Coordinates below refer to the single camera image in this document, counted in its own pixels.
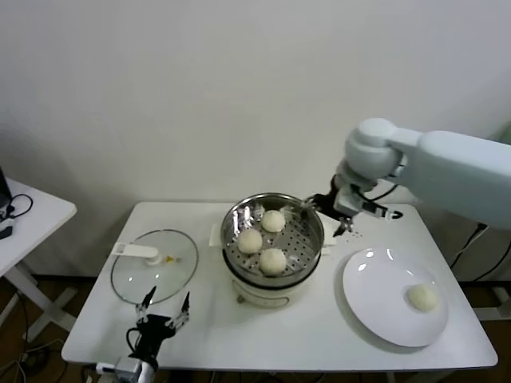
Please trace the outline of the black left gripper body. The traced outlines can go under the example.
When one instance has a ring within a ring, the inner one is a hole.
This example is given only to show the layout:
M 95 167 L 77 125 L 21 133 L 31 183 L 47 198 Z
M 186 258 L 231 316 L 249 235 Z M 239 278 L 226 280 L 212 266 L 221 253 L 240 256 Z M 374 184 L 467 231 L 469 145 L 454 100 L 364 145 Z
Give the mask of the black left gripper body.
M 167 325 L 168 321 L 172 321 L 172 319 L 149 314 L 146 321 L 142 320 L 137 323 L 140 335 L 137 341 L 139 357 L 157 357 L 162 343 L 175 336 L 175 329 L 171 325 Z

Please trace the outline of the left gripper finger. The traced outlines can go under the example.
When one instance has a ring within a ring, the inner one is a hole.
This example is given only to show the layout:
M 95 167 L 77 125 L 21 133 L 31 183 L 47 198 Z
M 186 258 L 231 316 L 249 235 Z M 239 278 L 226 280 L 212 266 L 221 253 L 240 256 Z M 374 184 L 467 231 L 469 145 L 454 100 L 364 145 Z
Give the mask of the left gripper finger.
M 190 307 L 189 297 L 190 293 L 188 292 L 180 308 L 180 313 L 174 319 L 168 322 L 168 327 L 170 329 L 180 329 L 188 322 Z
M 155 287 L 153 287 L 143 298 L 141 303 L 136 304 L 137 321 L 144 322 L 147 319 L 147 309 L 152 303 Z

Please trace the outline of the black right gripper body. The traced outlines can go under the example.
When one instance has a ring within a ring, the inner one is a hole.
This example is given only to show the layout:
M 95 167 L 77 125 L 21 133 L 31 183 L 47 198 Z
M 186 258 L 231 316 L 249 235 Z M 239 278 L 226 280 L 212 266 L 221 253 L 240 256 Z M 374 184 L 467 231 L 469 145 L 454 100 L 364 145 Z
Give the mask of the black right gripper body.
M 329 192 L 328 194 L 315 194 L 313 195 L 314 209 L 331 219 L 340 221 L 344 215 L 334 209 L 336 192 Z

